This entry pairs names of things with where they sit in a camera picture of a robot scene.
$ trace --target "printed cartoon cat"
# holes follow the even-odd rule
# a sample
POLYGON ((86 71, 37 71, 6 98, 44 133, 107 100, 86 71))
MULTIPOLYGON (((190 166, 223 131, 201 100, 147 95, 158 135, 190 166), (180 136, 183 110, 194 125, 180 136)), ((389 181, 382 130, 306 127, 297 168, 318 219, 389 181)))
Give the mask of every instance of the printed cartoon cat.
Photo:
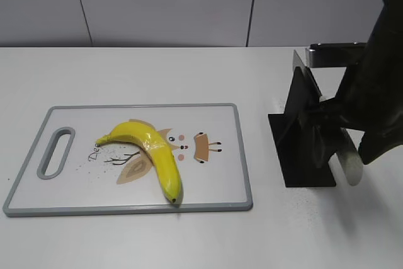
MULTIPOLYGON (((147 124, 148 126, 152 127, 153 129, 156 129, 153 125, 150 123, 147 123, 145 121, 141 120, 135 120, 135 119, 130 119, 129 121, 137 121, 137 122, 142 122, 144 124, 147 124)), ((158 132, 161 134, 163 138, 165 138, 166 142, 170 146, 172 151, 180 149, 181 151, 185 151, 188 149, 187 145, 175 145, 174 142, 178 141, 183 141, 185 139, 184 135, 181 134, 177 138, 173 137, 172 135, 169 135, 170 131, 172 129, 162 129, 158 130, 158 132)), ((199 163, 204 163, 208 161, 208 155, 209 152, 221 152, 221 149, 211 149, 210 146, 213 145, 221 145, 221 142, 214 142, 214 143, 208 143, 208 137, 207 134, 204 134, 203 132, 199 132, 194 136, 195 140, 195 155, 194 158, 196 161, 199 163)), ((131 181, 134 181, 136 179, 141 178, 142 176, 146 175, 151 167, 152 167, 152 162, 147 156, 147 154, 141 149, 140 151, 136 152, 135 154, 126 154, 126 156, 134 157, 137 156, 134 160, 128 162, 122 172, 120 173, 120 176, 118 177, 116 183, 117 184, 124 184, 128 183, 131 181)), ((177 156, 177 159, 179 161, 182 161, 184 159, 184 155, 181 153, 177 156)), ((113 161, 122 161, 122 160, 108 160, 106 162, 113 162, 113 161)))

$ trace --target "cutting board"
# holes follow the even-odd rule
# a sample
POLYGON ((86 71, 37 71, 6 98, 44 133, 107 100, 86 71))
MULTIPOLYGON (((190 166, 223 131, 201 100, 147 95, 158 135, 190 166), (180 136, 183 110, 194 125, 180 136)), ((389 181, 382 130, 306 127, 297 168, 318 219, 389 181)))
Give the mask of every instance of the cutting board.
POLYGON ((237 108, 190 105, 56 106, 51 108, 4 203, 7 216, 138 214, 249 210, 237 108), (96 147, 114 126, 140 120, 172 149, 183 196, 171 205, 149 158, 132 144, 96 147), (56 164, 59 138, 67 136, 56 164), (50 171, 50 163, 56 167, 50 171))

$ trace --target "yellow banana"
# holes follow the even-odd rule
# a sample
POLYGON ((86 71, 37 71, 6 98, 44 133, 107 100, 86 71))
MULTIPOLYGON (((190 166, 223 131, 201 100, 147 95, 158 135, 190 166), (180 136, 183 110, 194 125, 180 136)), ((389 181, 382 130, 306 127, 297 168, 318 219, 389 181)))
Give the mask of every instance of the yellow banana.
POLYGON ((110 134, 98 139, 96 145, 110 142, 133 143, 143 148, 156 167, 165 197, 171 203, 177 201, 181 193, 181 177, 171 148, 155 129, 141 122, 123 122, 110 134))

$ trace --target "printed branch illustration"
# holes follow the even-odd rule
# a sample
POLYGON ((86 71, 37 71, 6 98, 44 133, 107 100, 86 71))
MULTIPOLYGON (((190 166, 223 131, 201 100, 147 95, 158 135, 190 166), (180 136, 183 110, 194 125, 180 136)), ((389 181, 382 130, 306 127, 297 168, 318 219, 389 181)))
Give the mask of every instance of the printed branch illustration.
POLYGON ((130 159, 132 159, 136 154, 140 154, 140 151, 137 151, 134 154, 124 154, 124 156, 127 156, 126 159, 115 159, 111 157, 109 160, 106 160, 104 162, 112 163, 112 165, 123 165, 126 164, 130 159))

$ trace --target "cat ear illustration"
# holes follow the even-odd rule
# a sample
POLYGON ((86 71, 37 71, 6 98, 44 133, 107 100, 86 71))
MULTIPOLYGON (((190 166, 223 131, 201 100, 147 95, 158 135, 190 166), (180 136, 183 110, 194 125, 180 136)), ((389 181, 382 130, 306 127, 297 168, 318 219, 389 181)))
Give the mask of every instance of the cat ear illustration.
POLYGON ((159 134, 161 135, 161 137, 166 138, 168 132, 170 132, 172 129, 161 129, 158 130, 159 134))
POLYGON ((140 151, 140 156, 126 164, 120 173, 116 184, 125 184, 146 175, 152 167, 152 162, 144 151, 140 151))

